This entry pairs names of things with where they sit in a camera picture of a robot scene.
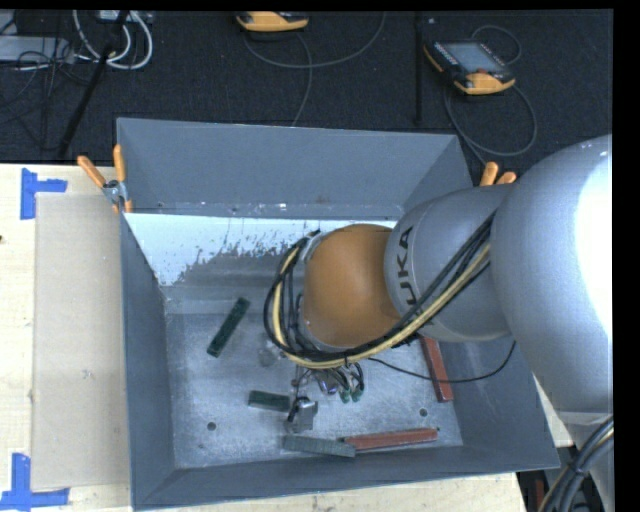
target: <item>wooden table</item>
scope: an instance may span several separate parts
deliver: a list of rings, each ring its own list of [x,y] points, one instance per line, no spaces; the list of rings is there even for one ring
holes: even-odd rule
[[[30,456],[32,442],[37,215],[32,220],[19,218],[23,167],[37,172],[39,180],[67,180],[65,194],[101,196],[79,167],[0,164],[0,491],[10,488],[11,454],[19,452]],[[113,168],[101,167],[100,170],[107,179],[115,175]],[[543,402],[557,444],[569,444],[568,434],[544,397]],[[126,484],[72,487],[69,501],[68,506],[60,508],[130,510]],[[523,512],[525,507],[516,475],[502,474],[199,506],[189,510]]]

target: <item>robotic arm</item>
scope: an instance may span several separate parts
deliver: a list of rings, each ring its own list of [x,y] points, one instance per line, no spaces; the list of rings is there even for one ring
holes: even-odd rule
[[[593,139],[515,183],[429,201],[393,229],[360,224],[301,241],[265,304],[265,313],[281,304],[302,260],[295,341],[278,307],[267,331],[310,370],[355,363],[418,333],[442,342],[513,336],[585,450],[576,463],[614,510],[611,144]],[[570,505],[560,487],[575,487],[574,477],[551,489],[544,510]]]

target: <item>white cable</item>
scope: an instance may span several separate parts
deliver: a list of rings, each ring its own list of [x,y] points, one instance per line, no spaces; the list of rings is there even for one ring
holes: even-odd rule
[[[81,54],[76,54],[76,57],[83,60],[98,62],[100,60],[100,54],[93,48],[93,46],[91,46],[91,44],[89,44],[89,40],[87,39],[87,36],[84,35],[84,32],[80,27],[80,20],[78,19],[78,10],[73,9],[71,11],[71,14],[73,15],[73,22],[76,26],[76,30],[78,31],[78,35],[82,40],[82,44],[87,48],[87,50],[89,50],[89,53],[91,53],[91,55],[93,55],[95,59],[88,57],[86,55],[81,55]],[[107,63],[122,59],[125,55],[127,55],[127,53],[129,53],[129,50],[131,49],[131,34],[129,33],[129,29],[125,25],[123,25],[122,30],[124,31],[124,35],[127,38],[127,44],[125,46],[125,49],[120,53],[120,55],[116,55],[115,57],[111,57],[110,59],[108,59]]]
[[[73,21],[75,23],[76,30],[78,31],[78,35],[80,36],[82,43],[96,59],[100,59],[100,54],[89,44],[89,41],[87,40],[86,36],[84,35],[84,32],[82,31],[82,28],[80,27],[80,20],[78,19],[78,11],[76,9],[73,9],[72,14],[73,14]],[[129,50],[131,49],[131,35],[129,34],[129,30],[127,29],[127,27],[123,26],[122,28],[125,31],[125,35],[127,37],[127,46],[125,50],[119,55],[116,55],[115,57],[107,59],[107,65],[109,65],[114,69],[122,69],[125,71],[140,69],[146,66],[148,62],[151,60],[151,56],[153,55],[153,38],[151,36],[151,31],[149,30],[149,27],[142,20],[142,18],[137,12],[131,11],[129,15],[131,16],[133,21],[135,21],[138,25],[140,25],[140,27],[142,27],[142,30],[144,31],[145,37],[147,39],[148,50],[144,58],[140,62],[137,62],[135,64],[127,65],[127,64],[119,64],[118,62],[116,62],[118,60],[121,60],[127,53],[129,53]],[[85,55],[77,55],[77,57],[85,60],[90,59],[90,57],[87,57]]]

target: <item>green block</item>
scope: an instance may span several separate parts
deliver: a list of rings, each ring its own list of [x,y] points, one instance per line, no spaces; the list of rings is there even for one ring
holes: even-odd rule
[[[247,309],[249,309],[249,304],[251,303],[243,297],[240,297],[236,301],[233,309],[231,310],[227,318],[225,318],[222,327],[220,327],[220,330],[213,338],[213,341],[209,345],[209,348],[207,348],[208,354],[212,355],[213,357],[220,356],[222,350],[229,341],[229,338],[233,334],[233,331],[236,330],[236,327],[240,323],[240,320],[242,320],[242,317],[244,317]]]

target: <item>cable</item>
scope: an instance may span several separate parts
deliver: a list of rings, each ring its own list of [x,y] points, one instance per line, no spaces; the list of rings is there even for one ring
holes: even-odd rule
[[[16,15],[18,14],[19,11],[22,11],[22,10],[23,9],[17,9],[13,11],[13,14],[11,15],[11,19],[7,21],[4,25],[2,25],[2,27],[0,27],[0,35],[4,34],[5,30],[7,30],[11,25],[16,24]]]
[[[511,59],[510,61],[507,61],[507,65],[511,65],[514,62],[516,62],[522,55],[522,46],[520,45],[520,41],[518,41],[518,38],[515,35],[513,35],[511,32],[509,32],[507,29],[499,27],[497,25],[482,25],[481,27],[478,27],[473,31],[473,34],[471,34],[471,38],[475,39],[479,32],[482,32],[483,30],[488,30],[488,29],[498,30],[504,34],[507,34],[511,39],[513,39],[513,42],[516,43],[516,46],[518,47],[518,51],[516,52],[516,56],[513,59]]]
[[[442,384],[462,384],[465,382],[475,382],[478,380],[483,380],[483,379],[488,379],[489,377],[493,377],[495,374],[499,373],[500,371],[502,371],[502,369],[507,366],[507,363],[509,362],[509,360],[511,359],[511,355],[513,354],[514,349],[516,348],[516,342],[514,340],[514,342],[511,344],[511,348],[509,349],[509,353],[507,354],[507,357],[505,357],[505,359],[502,361],[502,363],[500,363],[500,366],[498,366],[495,370],[492,370],[489,373],[486,373],[484,375],[480,375],[478,377],[469,377],[466,379],[436,379],[433,377],[427,377],[426,375],[422,375],[420,373],[414,373],[410,370],[405,370],[404,368],[399,368],[398,366],[394,366],[391,363],[387,363],[386,361],[383,361],[382,359],[376,359],[375,357],[370,357],[369,361],[375,361],[376,363],[380,363],[383,364],[384,366],[387,366],[388,368],[391,368],[392,370],[396,370],[398,372],[401,373],[405,373],[407,375],[411,375],[413,377],[418,377],[419,379],[424,379],[424,380],[428,380],[428,381],[432,381],[432,382],[440,382]]]
[[[295,251],[291,256],[289,256],[289,260],[293,259],[295,255],[298,253],[299,249]],[[282,331],[280,330],[280,315],[278,308],[273,308],[272,311],[272,323],[273,323],[273,334],[275,335],[272,339],[276,341],[284,350],[286,356],[291,359],[294,363],[305,366],[307,368],[312,369],[327,369],[334,368],[343,365],[348,365],[349,363],[353,363],[359,361],[361,359],[369,358],[373,355],[382,352],[388,348],[393,347],[394,345],[404,341],[407,336],[413,334],[416,330],[422,327],[426,322],[428,322],[433,316],[435,316],[458,292],[460,292],[467,285],[468,281],[474,277],[476,271],[482,271],[489,263],[489,245],[485,245],[484,248],[480,251],[478,256],[474,259],[474,261],[469,265],[469,267],[462,273],[462,275],[453,283],[452,286],[447,288],[444,292],[442,292],[426,309],[423,313],[418,315],[414,320],[412,320],[406,327],[404,327],[400,332],[390,336],[388,339],[385,339],[381,343],[377,344],[373,348],[368,348],[366,350],[358,350],[355,351],[347,351],[344,353],[343,357],[339,357],[337,359],[329,359],[326,361],[310,361],[298,355],[292,354],[288,349],[288,345],[285,341]],[[278,283],[275,287],[274,292],[274,303],[278,303],[280,301],[280,295],[282,293],[282,283]],[[328,357],[335,357],[335,354],[328,354]]]
[[[311,59],[311,52],[309,51],[309,47],[307,46],[307,43],[305,42],[304,38],[300,35],[300,34],[296,34],[298,36],[298,39],[300,40],[300,43],[302,44],[302,46],[304,47],[304,51],[307,54],[307,60],[309,61],[309,78],[307,79],[307,89],[304,92],[304,97],[302,98],[302,103],[300,104],[300,107],[298,108],[298,113],[296,114],[296,117],[293,119],[293,122],[291,123],[291,126],[295,126],[298,122],[298,119],[300,119],[300,115],[302,114],[302,110],[304,109],[304,106],[307,103],[307,99],[309,99],[309,93],[311,92],[311,83],[313,81],[313,67],[312,67],[312,59]]]
[[[456,128],[457,132],[459,133],[459,135],[467,143],[467,145],[469,146],[469,148],[471,149],[473,154],[476,156],[476,158],[478,160],[480,160],[480,162],[483,165],[485,165],[487,163],[487,161],[484,158],[482,158],[482,156],[480,155],[480,153],[477,150],[481,150],[481,151],[484,151],[486,153],[490,153],[490,154],[496,155],[496,156],[503,156],[503,157],[519,156],[519,155],[529,151],[529,149],[531,149],[531,146],[533,146],[533,144],[535,143],[535,141],[536,141],[536,139],[538,137],[538,121],[536,119],[536,114],[535,114],[535,111],[533,110],[533,106],[531,105],[531,102],[525,96],[525,94],[520,90],[520,88],[518,86],[512,85],[511,88],[522,98],[522,100],[524,101],[525,105],[527,106],[527,109],[529,110],[529,113],[531,114],[531,120],[532,120],[532,125],[533,125],[531,138],[529,139],[529,142],[527,142],[527,144],[522,149],[518,149],[516,151],[496,151],[494,149],[488,148],[488,147],[483,146],[483,145],[477,143],[476,141],[474,141],[460,127],[460,125],[458,124],[458,122],[455,119],[455,116],[453,115],[453,109],[451,107],[451,98],[453,97],[453,90],[450,90],[450,91],[445,90],[445,91],[443,91],[444,106],[445,106],[445,109],[447,111],[447,115],[449,116],[449,119],[451,120],[451,122],[455,126],[455,128]]]
[[[301,364],[300,361],[304,361],[306,359],[307,363],[309,363],[310,361],[311,364],[301,365],[313,367],[316,369],[348,365],[350,362],[355,362],[359,359],[375,355],[375,353],[377,353],[378,351],[385,350],[386,348],[390,348],[392,346],[396,347],[407,343],[414,338],[415,332],[428,321],[428,319],[425,319],[425,314],[435,315],[440,308],[444,307],[444,304],[446,302],[451,300],[453,295],[460,292],[467,285],[473,282],[473,280],[479,275],[479,273],[482,272],[486,268],[486,266],[488,266],[488,259],[483,262],[472,262],[469,265],[466,265],[464,263],[468,261],[468,256],[470,256],[469,252],[472,253],[471,255],[476,254],[477,250],[479,249],[477,242],[479,240],[484,241],[488,239],[488,232],[491,228],[491,223],[493,221],[494,215],[495,212],[491,213],[485,219],[485,221],[476,229],[476,231],[467,239],[467,241],[460,247],[460,249],[458,249],[456,254],[454,254],[451,260],[440,271],[438,276],[434,279],[427,290],[416,301],[416,304],[414,304],[412,308],[410,308],[404,314],[404,316],[389,330],[389,332],[375,340],[359,345],[356,348],[334,353],[326,353],[321,350],[315,349],[315,347],[314,350],[294,350],[286,329],[282,328],[281,325],[283,312],[279,311],[278,307],[275,306],[276,304],[282,302],[282,283],[284,282],[286,275],[293,271],[294,265],[300,255],[300,252],[306,246],[310,238],[315,236],[315,234],[317,234],[318,232],[308,235],[307,237],[296,242],[285,252],[281,260],[280,267],[276,273],[276,281],[267,293],[267,298],[265,300],[263,309],[263,321],[267,334],[276,345],[280,346],[287,357],[296,362],[296,364]],[[483,252],[488,254],[488,246],[485,246]],[[429,306],[427,310],[423,311],[423,305],[431,297],[431,295],[435,293],[436,289],[438,289],[446,276],[454,269],[455,265],[460,260],[463,261],[463,265],[459,265],[456,271],[458,279],[456,279],[456,281],[453,283],[450,281],[450,283],[445,287],[445,292],[443,292],[431,304],[431,306]],[[447,297],[447,294],[450,292],[452,292],[453,295]],[[271,304],[274,304],[274,307],[272,308],[272,311],[270,313],[269,307]],[[418,315],[418,318],[422,320],[422,323],[417,322],[418,319],[414,319],[413,321],[411,320],[412,317],[416,315]],[[281,326],[280,330],[276,329],[277,325]],[[295,333],[296,341],[298,341],[298,337],[304,339],[299,331],[295,331]],[[313,343],[310,340],[306,341],[309,345],[313,346]]]
[[[547,491],[542,503],[540,504],[540,512],[554,512],[560,500],[564,499],[566,490],[575,475],[584,476],[585,461],[592,460],[590,456],[598,448],[599,443],[613,433],[613,416],[605,420],[584,443],[578,454],[567,464],[556,478],[553,485]]]
[[[515,35],[513,35],[511,32],[509,32],[508,30],[506,30],[506,29],[504,29],[502,27],[498,27],[496,25],[483,25],[483,26],[477,28],[473,32],[471,37],[475,38],[476,35],[479,32],[481,32],[482,30],[487,30],[487,29],[499,30],[500,32],[503,32],[503,33],[507,34],[509,37],[511,37],[511,39],[513,39],[513,41],[517,45],[518,50],[517,50],[516,56],[513,59],[511,59],[510,61],[508,61],[507,64],[513,64],[518,59],[520,59],[520,57],[522,55],[522,46],[520,44],[520,41],[518,41],[518,39],[515,37]],[[451,123],[455,127],[455,129],[458,132],[458,134],[460,135],[460,137],[467,143],[467,145],[469,146],[469,149],[474,154],[474,156],[482,163],[482,165],[486,165],[487,161],[482,157],[482,155],[480,154],[479,151],[484,151],[485,153],[489,153],[491,155],[501,156],[501,157],[519,156],[519,155],[522,155],[523,153],[526,153],[527,151],[529,151],[529,149],[531,149],[531,147],[533,146],[533,144],[535,143],[535,141],[536,141],[536,139],[538,137],[538,121],[536,119],[536,114],[535,114],[535,111],[533,109],[533,106],[531,105],[531,102],[529,101],[527,96],[524,94],[524,92],[522,92],[522,90],[518,86],[512,85],[511,88],[520,96],[520,98],[522,98],[522,101],[526,105],[527,110],[529,111],[529,113],[531,115],[532,126],[533,126],[532,132],[531,132],[531,138],[529,139],[529,142],[527,142],[527,144],[522,149],[518,149],[518,150],[515,150],[515,151],[497,151],[497,150],[488,148],[486,146],[483,146],[483,145],[479,144],[478,142],[476,142],[475,140],[473,140],[460,127],[460,125],[456,121],[456,118],[455,118],[455,116],[453,114],[453,108],[451,106],[451,98],[453,97],[453,90],[449,90],[449,91],[447,91],[446,89],[443,90],[444,106],[445,106],[445,110],[447,111],[447,115],[449,116],[449,119],[451,120]]]
[[[73,9],[71,13],[73,16],[73,21],[74,21],[76,30],[78,31],[78,35],[80,36],[80,39],[82,40],[84,47],[94,57],[94,59],[91,59],[90,57],[87,57],[85,55],[78,55],[78,58],[85,59],[85,60],[93,60],[93,62],[97,62],[100,59],[100,54],[93,48],[93,46],[91,46],[85,33],[82,31],[82,27],[80,26],[80,19],[78,18],[78,10]],[[129,33],[129,30],[127,29],[127,27],[123,25],[122,30],[125,34],[125,37],[127,38],[126,47],[118,55],[108,58],[107,65],[114,69],[120,69],[125,71],[140,69],[146,66],[151,60],[151,56],[153,55],[153,37],[151,36],[151,31],[149,30],[149,27],[137,12],[131,11],[129,15],[131,16],[131,19],[133,19],[133,21],[135,21],[142,28],[145,34],[145,38],[147,40],[148,48],[147,48],[147,53],[145,54],[144,58],[140,62],[129,64],[129,65],[119,64],[117,61],[123,59],[131,49],[131,34]]]
[[[585,460],[580,465],[579,471],[574,471],[573,478],[567,484],[567,487],[562,495],[560,506],[558,510],[560,512],[569,512],[571,510],[571,504],[575,499],[575,496],[584,481],[586,473],[588,473],[593,465],[600,460],[605,453],[613,448],[613,429],[611,429],[607,435],[598,442],[592,451],[585,457]]]
[[[373,34],[373,37],[369,40],[369,42],[367,44],[365,44],[362,48],[360,48],[358,51],[352,53],[351,55],[347,55],[346,57],[342,57],[340,59],[336,59],[336,60],[330,60],[327,62],[318,62],[316,64],[313,63],[309,63],[309,64],[287,64],[286,62],[278,62],[275,60],[271,60],[268,59],[262,55],[260,55],[258,52],[256,52],[253,48],[251,48],[251,46],[249,45],[248,42],[248,38],[244,37],[244,44],[247,47],[247,49],[258,59],[260,59],[263,62],[266,62],[267,64],[272,64],[274,66],[279,66],[282,68],[288,68],[288,69],[309,69],[309,68],[322,68],[322,67],[327,67],[327,66],[335,66],[336,64],[342,64],[343,62],[347,62],[348,60],[351,60],[355,57],[357,57],[358,55],[364,53],[366,50],[369,49],[369,47],[375,42],[375,40],[378,38],[378,36],[380,35],[380,32],[382,32],[382,28],[384,27],[384,23],[387,17],[387,12],[384,11],[382,13],[382,17],[380,18],[380,25],[378,26],[378,30],[376,30],[375,34]]]

